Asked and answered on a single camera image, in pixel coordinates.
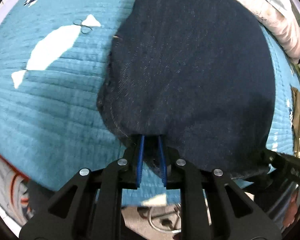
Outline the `dark denim jacket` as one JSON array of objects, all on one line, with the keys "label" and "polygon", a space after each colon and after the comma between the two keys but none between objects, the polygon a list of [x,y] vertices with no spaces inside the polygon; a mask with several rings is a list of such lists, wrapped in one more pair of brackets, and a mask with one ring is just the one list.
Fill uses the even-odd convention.
[{"label": "dark denim jacket", "polygon": [[274,108],[266,39],[236,0],[135,0],[97,97],[124,144],[163,135],[198,168],[242,179],[269,171],[261,153]]}]

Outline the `pink embroidered pillow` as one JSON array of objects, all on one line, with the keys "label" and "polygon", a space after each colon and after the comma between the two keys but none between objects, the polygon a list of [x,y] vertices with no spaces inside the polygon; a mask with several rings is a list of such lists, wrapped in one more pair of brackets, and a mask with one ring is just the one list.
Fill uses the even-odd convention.
[{"label": "pink embroidered pillow", "polygon": [[289,60],[297,64],[300,60],[300,28],[297,21],[285,18],[266,0],[236,0],[254,14],[276,38]]}]

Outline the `teal quilted bedspread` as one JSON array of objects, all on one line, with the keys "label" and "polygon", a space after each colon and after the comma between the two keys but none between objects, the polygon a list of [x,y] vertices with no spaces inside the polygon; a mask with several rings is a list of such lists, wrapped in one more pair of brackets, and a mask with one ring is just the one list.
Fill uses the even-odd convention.
[{"label": "teal quilted bedspread", "polygon": [[[80,169],[123,156],[126,144],[105,126],[97,97],[113,38],[135,0],[25,1],[0,26],[0,154],[57,191]],[[266,148],[293,155],[292,87],[300,90],[300,68],[259,25],[275,76]]]}]

